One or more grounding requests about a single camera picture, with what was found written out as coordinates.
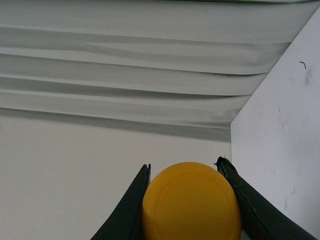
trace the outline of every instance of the draped white cloth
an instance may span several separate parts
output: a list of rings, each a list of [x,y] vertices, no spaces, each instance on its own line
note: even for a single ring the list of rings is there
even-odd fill
[[[229,141],[319,5],[2,0],[0,108]]]

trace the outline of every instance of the white panel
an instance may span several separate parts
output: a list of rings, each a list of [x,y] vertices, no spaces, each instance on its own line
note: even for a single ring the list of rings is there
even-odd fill
[[[89,240],[143,164],[154,178],[175,163],[231,156],[225,142],[2,113],[1,240]]]
[[[320,238],[320,9],[231,124],[239,174]]]

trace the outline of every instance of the white backdrop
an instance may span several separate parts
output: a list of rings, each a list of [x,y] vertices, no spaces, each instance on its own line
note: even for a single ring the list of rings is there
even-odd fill
[[[202,128],[230,123],[320,1],[0,2],[0,108]]]
[[[320,239],[320,9],[231,124],[232,161]]]

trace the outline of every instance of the wrinkled fabric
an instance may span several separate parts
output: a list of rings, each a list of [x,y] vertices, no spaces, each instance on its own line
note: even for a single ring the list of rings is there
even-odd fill
[[[230,135],[319,5],[3,0],[0,108]]]

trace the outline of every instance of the ball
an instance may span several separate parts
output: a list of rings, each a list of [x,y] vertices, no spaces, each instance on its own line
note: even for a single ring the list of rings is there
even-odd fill
[[[214,168],[182,162],[159,173],[142,202],[146,240],[239,240],[235,193]]]

